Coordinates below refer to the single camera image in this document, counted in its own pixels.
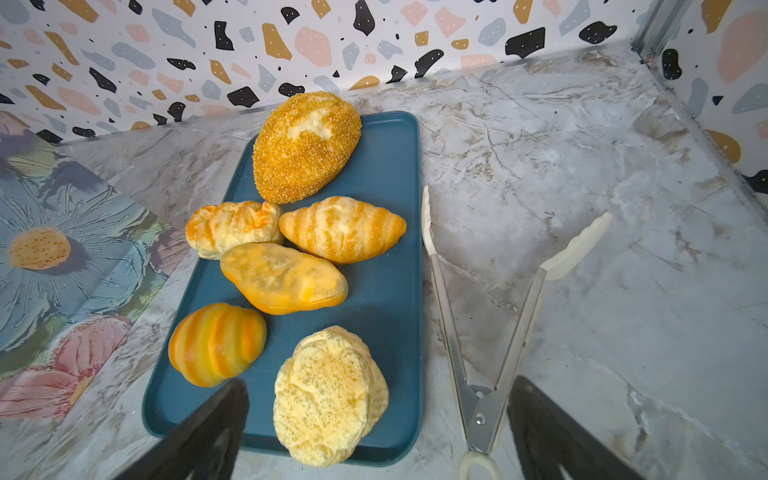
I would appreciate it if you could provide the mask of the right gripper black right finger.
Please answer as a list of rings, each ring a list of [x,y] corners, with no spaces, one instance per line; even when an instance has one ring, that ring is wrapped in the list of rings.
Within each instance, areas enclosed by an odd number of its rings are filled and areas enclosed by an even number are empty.
[[[524,376],[507,407],[526,479],[638,479],[640,475]]]

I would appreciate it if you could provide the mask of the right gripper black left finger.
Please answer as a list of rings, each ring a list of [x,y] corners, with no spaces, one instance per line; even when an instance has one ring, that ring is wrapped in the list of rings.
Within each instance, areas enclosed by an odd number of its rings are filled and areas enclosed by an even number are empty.
[[[226,382],[119,479],[229,479],[249,411],[246,384]]]

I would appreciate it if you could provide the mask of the round striped orange bun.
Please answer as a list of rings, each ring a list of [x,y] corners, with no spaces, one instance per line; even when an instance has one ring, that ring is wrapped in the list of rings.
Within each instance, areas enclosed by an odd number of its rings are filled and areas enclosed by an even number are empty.
[[[171,334],[171,365],[191,384],[210,388],[246,371],[263,353],[267,323],[261,313],[226,303],[185,317]]]

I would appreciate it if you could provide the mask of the pale crackled round bread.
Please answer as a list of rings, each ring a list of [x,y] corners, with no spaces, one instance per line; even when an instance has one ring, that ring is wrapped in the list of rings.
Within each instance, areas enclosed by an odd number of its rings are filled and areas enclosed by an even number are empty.
[[[348,459],[389,403],[386,380],[361,338],[340,326],[299,342],[275,382],[279,442],[302,464]]]

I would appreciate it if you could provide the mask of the floral paper bag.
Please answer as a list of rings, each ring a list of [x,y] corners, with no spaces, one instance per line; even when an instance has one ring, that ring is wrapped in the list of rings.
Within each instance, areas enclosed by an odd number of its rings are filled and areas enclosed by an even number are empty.
[[[60,419],[186,256],[181,231],[1,116],[1,416]]]

